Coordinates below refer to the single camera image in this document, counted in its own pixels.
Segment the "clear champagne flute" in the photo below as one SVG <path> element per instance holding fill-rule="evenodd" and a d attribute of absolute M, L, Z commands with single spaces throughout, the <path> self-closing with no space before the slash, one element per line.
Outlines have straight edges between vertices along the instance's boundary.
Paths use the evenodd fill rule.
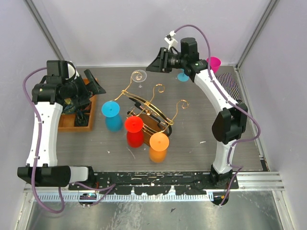
<path fill-rule="evenodd" d="M 142 82 L 147 79 L 147 73 L 142 69 L 135 70 L 131 74 L 131 79 L 133 82 L 138 83 L 139 88 L 141 88 Z"/>

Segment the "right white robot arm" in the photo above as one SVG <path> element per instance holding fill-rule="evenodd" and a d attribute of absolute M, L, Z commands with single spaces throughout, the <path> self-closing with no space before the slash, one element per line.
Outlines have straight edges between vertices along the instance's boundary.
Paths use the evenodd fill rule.
<path fill-rule="evenodd" d="M 175 49 L 178 43 L 176 39 L 168 35 L 165 41 L 168 46 L 160 48 L 146 71 L 170 73 L 173 69 L 182 69 L 211 102 L 216 112 L 212 133 L 217 141 L 217 149 L 211 165 L 210 182 L 214 188 L 220 189 L 232 178 L 234 145 L 246 131 L 248 108 L 244 103 L 238 103 L 222 87 L 214 75 L 212 58 L 200 59 L 195 38 L 181 39 L 180 51 Z"/>

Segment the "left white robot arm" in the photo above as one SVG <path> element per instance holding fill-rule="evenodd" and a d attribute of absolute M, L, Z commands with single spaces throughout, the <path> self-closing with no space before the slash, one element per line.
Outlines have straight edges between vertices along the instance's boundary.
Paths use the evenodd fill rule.
<path fill-rule="evenodd" d="M 35 187 L 66 187 L 79 182 L 85 190 L 94 188 L 96 178 L 91 166 L 59 166 L 56 142 L 60 116 L 66 99 L 75 107 L 90 103 L 90 98 L 106 91 L 89 69 L 84 71 L 85 83 L 70 61 L 48 60 L 47 73 L 34 86 L 27 100 L 34 109 L 32 144 L 24 167 L 17 176 Z"/>

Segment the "pink wine glass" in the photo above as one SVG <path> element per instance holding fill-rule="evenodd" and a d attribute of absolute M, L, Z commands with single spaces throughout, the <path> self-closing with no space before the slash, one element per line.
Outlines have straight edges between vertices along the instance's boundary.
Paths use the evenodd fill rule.
<path fill-rule="evenodd" d="M 221 61 L 217 57 L 210 57 L 206 59 L 207 62 L 210 62 L 211 69 L 214 73 L 216 73 L 219 70 L 219 67 L 221 65 Z"/>

